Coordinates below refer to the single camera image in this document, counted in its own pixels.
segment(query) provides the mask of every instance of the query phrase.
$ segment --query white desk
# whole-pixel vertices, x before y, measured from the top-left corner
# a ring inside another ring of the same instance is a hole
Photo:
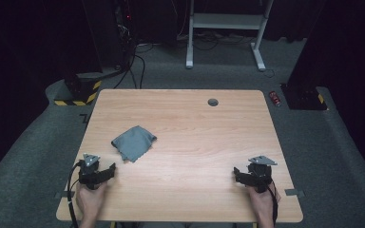
[[[257,40],[251,43],[251,50],[260,71],[266,69],[259,52],[260,41],[268,22],[269,12],[271,11],[274,0],[269,0],[263,15],[242,15],[242,14],[215,14],[215,13],[195,13],[194,0],[191,0],[188,46],[186,52],[186,67],[194,67],[193,37],[194,28],[210,29],[254,29],[258,30]]]

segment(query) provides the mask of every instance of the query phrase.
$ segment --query wrist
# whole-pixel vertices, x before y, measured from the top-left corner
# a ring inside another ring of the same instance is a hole
[[[80,228],[93,228],[96,225],[96,216],[83,215]]]
[[[266,218],[262,216],[257,216],[259,228],[274,228],[274,222],[272,218]]]

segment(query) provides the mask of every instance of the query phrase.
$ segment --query gray carpet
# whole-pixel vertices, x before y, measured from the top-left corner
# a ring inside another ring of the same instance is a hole
[[[196,42],[199,48],[212,44]],[[304,42],[263,41],[268,68],[259,72],[248,43],[194,49],[194,68],[185,69],[185,48],[138,47],[145,60],[143,88],[258,89],[267,99],[282,151],[304,214],[300,223],[277,227],[365,227],[365,162],[336,111],[329,90],[319,87],[329,110],[291,110],[279,84],[286,83]],[[143,64],[132,67],[139,83]],[[112,88],[120,76],[103,79],[100,89]],[[56,218],[62,192],[86,124],[89,106],[56,106],[53,98],[63,82],[47,88],[50,105],[19,137],[0,163],[0,227],[69,227]],[[133,88],[127,74],[119,88]],[[283,105],[268,100],[275,90]],[[100,222],[98,227],[109,227]],[[239,224],[239,227],[250,227]]]

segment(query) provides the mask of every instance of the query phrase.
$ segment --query wooden table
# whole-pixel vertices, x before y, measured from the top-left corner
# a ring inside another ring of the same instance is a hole
[[[111,141],[136,125],[158,139],[136,162],[123,161]],[[260,91],[102,90],[76,161],[83,153],[101,156],[101,169],[117,164],[100,220],[255,221],[233,167],[247,172],[248,159],[259,155],[278,163],[272,168],[282,196],[278,222],[302,220],[298,198],[284,193],[294,186]],[[57,218],[70,220],[66,198]]]

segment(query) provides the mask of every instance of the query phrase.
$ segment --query black equipment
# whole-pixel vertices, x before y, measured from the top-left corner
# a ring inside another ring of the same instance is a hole
[[[79,182],[85,184],[87,188],[94,190],[95,186],[104,181],[108,181],[114,177],[115,163],[111,164],[107,170],[101,172],[97,171],[99,168],[99,161],[95,161],[93,164],[88,164],[86,159],[94,158],[87,157],[84,161],[81,161],[81,169],[79,171]]]
[[[248,173],[241,173],[238,168],[234,167],[233,173],[236,176],[236,182],[255,187],[258,193],[263,193],[266,190],[269,191],[274,203],[272,219],[275,224],[278,218],[277,189],[275,188],[275,193],[273,193],[269,184],[273,182],[271,165],[277,165],[277,163],[265,156],[258,156],[248,161],[251,162],[248,165]]]
[[[99,169],[99,156],[95,155],[83,155],[84,159],[79,160],[75,165],[73,165],[72,169],[70,170],[69,177],[67,179],[67,204],[69,206],[70,216],[72,218],[72,224],[74,228],[78,228],[78,222],[75,217],[75,212],[73,210],[73,203],[72,203],[72,194],[71,188],[73,184],[70,185],[70,180],[72,179],[73,171],[76,167],[80,166],[79,171],[79,179],[77,180],[81,184],[85,184],[87,188],[91,190],[97,189],[97,184],[102,182],[108,181],[114,177],[115,172],[115,163],[111,164],[108,169],[103,171],[98,171]]]

